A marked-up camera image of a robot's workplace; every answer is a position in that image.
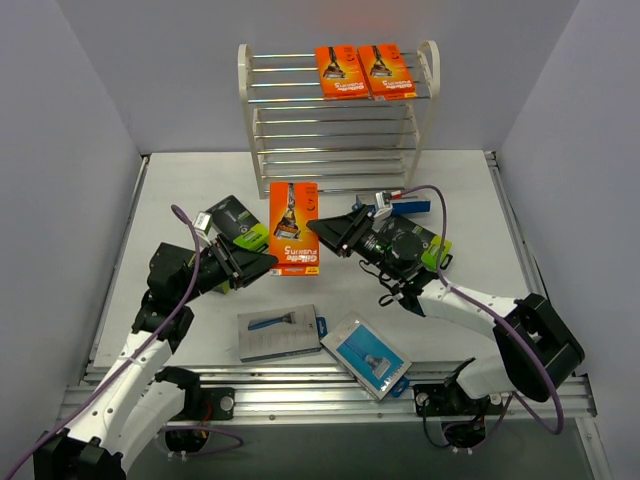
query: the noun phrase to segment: product label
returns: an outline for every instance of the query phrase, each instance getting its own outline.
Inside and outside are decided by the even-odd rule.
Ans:
[[[286,255],[287,263],[315,263],[318,261],[318,250],[312,250],[310,248],[296,249],[286,245],[284,247],[284,254]]]
[[[411,81],[407,81],[407,80],[402,80],[400,82],[387,82],[386,80],[382,81],[382,84],[387,87],[387,88],[391,88],[391,89],[395,89],[395,88],[413,88],[413,82]]]
[[[349,92],[352,90],[362,90],[364,89],[364,82],[355,82],[355,83],[339,83],[336,82],[333,84],[336,90],[341,92]]]

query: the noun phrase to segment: white table surface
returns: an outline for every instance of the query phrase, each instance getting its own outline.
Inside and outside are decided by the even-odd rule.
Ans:
[[[423,154],[415,184],[433,183],[444,192],[449,212],[447,238],[454,260],[447,276],[464,286],[496,295],[527,293],[509,231],[481,151],[429,151]],[[131,232],[116,279],[94,360],[108,367],[131,329],[147,289],[148,262],[160,242],[193,248],[188,230],[173,216],[175,203],[193,218],[234,194],[262,222],[268,222],[268,200],[258,198],[249,153],[154,154],[142,187]],[[414,221],[440,232],[442,214],[435,194],[432,212]],[[350,210],[354,195],[321,195],[320,217]],[[206,294],[190,303],[195,313],[187,337],[169,364],[233,366],[238,358],[236,315],[313,303],[328,327],[351,309],[414,362],[463,360],[497,352],[493,342],[444,320],[422,318],[397,304],[378,306],[386,293],[363,273],[358,256],[340,259],[321,247],[318,277],[265,277],[223,296]],[[255,365],[334,364],[325,352],[254,362]]]

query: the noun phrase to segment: metal frame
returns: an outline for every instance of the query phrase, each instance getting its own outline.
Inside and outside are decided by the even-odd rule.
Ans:
[[[240,45],[238,90],[260,198],[268,195],[271,181],[280,179],[313,178],[318,182],[337,178],[353,179],[338,186],[321,185],[319,191],[322,193],[375,191],[380,188],[408,186],[413,180],[420,153],[435,117],[435,105],[440,95],[440,55],[436,43],[427,41],[421,43],[415,52],[404,52],[403,56],[407,59],[407,66],[416,72],[414,77],[418,95],[415,98],[388,102],[374,102],[370,99],[327,101],[321,95],[313,53],[254,55],[251,47]],[[270,76],[275,78],[272,75],[286,78],[284,81],[268,81]],[[255,77],[266,79],[256,81]],[[301,90],[313,93],[298,95],[296,92]],[[270,91],[286,93],[273,97],[268,95]],[[418,103],[413,100],[429,100],[420,123],[414,108]],[[378,109],[394,112],[393,108],[398,109],[397,115],[376,117]],[[336,115],[324,118],[321,116],[322,112],[334,112]],[[302,117],[295,117],[296,114],[301,114]],[[398,122],[402,128],[394,128],[393,131],[377,131],[372,128],[379,122]],[[345,132],[347,123],[362,131]],[[314,126],[329,127],[332,124],[337,124],[333,131],[312,130]],[[276,133],[272,130],[282,126],[297,126],[303,130],[275,130]],[[362,144],[367,137],[372,141],[369,143],[373,144]],[[379,145],[379,137],[387,137],[387,143],[395,145]],[[322,139],[340,140],[348,145],[305,146],[305,143],[308,145],[310,141]],[[274,148],[270,146],[274,141],[292,141],[292,146]],[[381,160],[393,164],[395,168],[380,169]],[[323,168],[318,170],[315,168],[317,165],[323,165]],[[366,181],[368,178],[384,178],[387,183],[381,184],[382,180],[369,182]]]
[[[487,159],[487,166],[491,173],[491,179],[493,180],[493,185],[495,186],[496,193],[498,194],[502,213],[507,221],[511,241],[515,247],[518,262],[520,263],[520,268],[522,269],[527,288],[533,293],[547,296],[547,291],[544,287],[542,277],[540,276],[538,265],[533,258],[531,251],[527,247],[527,242],[522,234],[522,229],[520,228],[520,224],[518,223],[518,219],[516,218],[513,208],[511,208],[511,204],[507,198],[507,192],[502,184],[496,153],[485,152],[485,158]]]
[[[138,178],[136,179],[136,184],[133,187],[131,204],[129,205],[129,216],[127,217],[127,224],[124,228],[124,234],[122,235],[122,242],[120,243],[120,248],[118,249],[118,255],[116,256],[116,263],[113,266],[113,272],[111,273],[111,279],[109,280],[109,288],[107,289],[104,302],[102,302],[100,320],[98,321],[96,334],[93,338],[93,344],[91,345],[91,350],[88,354],[88,362],[93,361],[93,359],[96,356],[96,352],[98,351],[98,345],[100,343],[100,337],[102,336],[102,330],[104,329],[104,323],[107,320],[107,313],[108,313],[107,307],[111,302],[111,297],[113,296],[113,290],[116,286],[116,279],[118,278],[118,273],[120,272],[120,264],[122,263],[124,250],[127,246],[127,240],[129,240],[129,233],[131,232],[133,217],[135,216],[136,209],[138,208],[140,194],[142,193],[142,186],[144,185],[144,180],[147,176],[147,169],[149,168],[150,161],[151,161],[151,155],[142,156],[142,163],[140,165],[140,170],[138,171]]]
[[[457,362],[429,362],[412,365],[407,377],[412,383],[441,383]],[[417,422],[413,392],[408,389],[400,398],[375,401],[351,375],[341,367],[203,367],[192,368],[200,374],[203,388],[236,389],[234,425],[327,424],[367,422]],[[85,384],[67,390],[62,405],[64,416],[80,405],[93,391],[105,369],[90,370]],[[588,381],[574,377],[559,389],[567,418],[589,418],[594,413],[589,398]],[[512,404],[508,418],[529,418],[519,404]],[[552,402],[536,405],[543,418],[554,418]],[[440,418],[430,418],[439,422]]]
[[[613,476],[596,421],[593,418],[578,418],[576,424],[593,478],[595,480],[612,480]]]

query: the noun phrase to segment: razor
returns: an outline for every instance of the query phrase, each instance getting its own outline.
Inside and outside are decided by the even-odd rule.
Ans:
[[[289,202],[287,210],[284,212],[282,219],[276,225],[273,235],[276,238],[287,238],[289,240],[298,240],[300,238],[300,229],[296,224],[296,195],[294,192],[294,184],[289,184]]]
[[[278,325],[280,323],[294,325],[296,323],[294,312],[289,312],[281,317],[269,318],[266,320],[251,320],[247,330],[260,330],[261,328],[267,328],[271,325]]]
[[[372,77],[390,77],[391,70],[385,65],[384,61],[382,60],[382,54],[380,53],[377,45],[373,46],[373,53],[376,56],[376,60],[375,62],[373,62],[373,67],[371,67],[371,72],[369,72],[369,75]]]
[[[384,357],[376,357],[375,355],[371,355],[365,352],[362,347],[351,340],[351,337],[348,337],[343,345],[347,346],[351,349],[353,353],[355,353],[358,357],[365,361],[367,365],[371,368],[373,372],[373,376],[378,380],[382,378],[382,376],[389,370],[391,366],[391,362]]]
[[[331,58],[331,62],[322,76],[324,78],[344,78],[346,73],[344,73],[340,65],[338,65],[338,57],[336,57],[336,52],[333,47],[329,47],[329,57]]]

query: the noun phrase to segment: blue handle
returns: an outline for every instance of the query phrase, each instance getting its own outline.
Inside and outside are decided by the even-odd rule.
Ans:
[[[261,328],[275,325],[276,323],[282,323],[282,317],[271,318],[269,320],[263,320],[262,322],[254,323],[253,325],[249,325],[247,330],[259,330]]]

